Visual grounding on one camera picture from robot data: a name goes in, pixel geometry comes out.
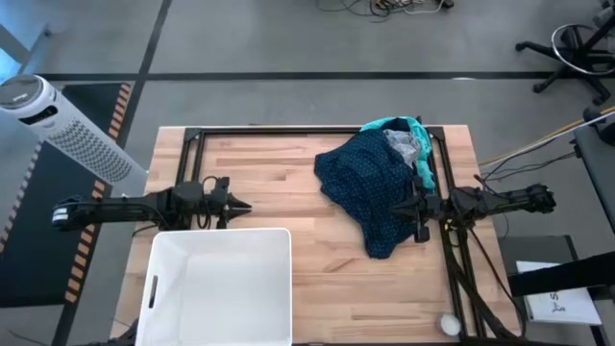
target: white storage box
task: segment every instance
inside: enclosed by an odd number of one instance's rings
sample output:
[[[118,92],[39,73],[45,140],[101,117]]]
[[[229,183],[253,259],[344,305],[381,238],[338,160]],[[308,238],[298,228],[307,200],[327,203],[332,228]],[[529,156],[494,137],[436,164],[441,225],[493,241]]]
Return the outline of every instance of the white storage box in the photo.
[[[286,229],[159,233],[136,346],[290,345],[291,272]]]

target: butcher block tabletop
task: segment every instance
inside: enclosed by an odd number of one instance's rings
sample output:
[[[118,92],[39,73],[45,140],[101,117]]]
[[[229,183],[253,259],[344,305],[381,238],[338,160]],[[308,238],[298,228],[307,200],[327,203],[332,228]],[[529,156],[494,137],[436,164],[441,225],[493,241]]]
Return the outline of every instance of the butcher block tabletop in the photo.
[[[443,126],[457,186],[477,185],[479,167],[467,126]],[[145,192],[176,181],[184,142],[183,127],[159,130]],[[320,192],[314,157],[344,144],[351,135],[207,135],[200,178],[231,178],[229,191],[253,206],[232,220],[230,229],[287,228],[292,238],[293,342],[455,342],[441,333],[437,317],[452,313],[450,286],[439,228],[429,223],[430,241],[411,237],[389,259],[369,259],[359,225]],[[190,148],[188,162],[196,155]],[[444,171],[434,143],[443,197]],[[190,163],[186,177],[192,172]],[[206,182],[210,190],[213,181]],[[491,219],[475,232],[505,278],[500,247]],[[133,238],[111,336],[138,318],[152,241],[158,231]],[[514,307],[495,280],[478,245],[468,247],[480,295],[514,333]],[[469,334],[475,334],[467,297],[461,291]]]

